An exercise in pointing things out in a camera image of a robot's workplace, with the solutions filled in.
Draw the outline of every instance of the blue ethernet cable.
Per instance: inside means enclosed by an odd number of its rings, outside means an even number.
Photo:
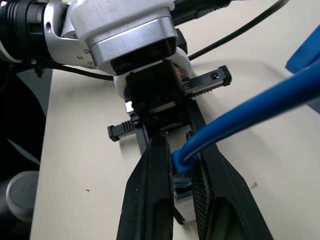
[[[172,153],[176,172],[192,170],[203,149],[320,96],[320,64],[311,66],[220,116]]]

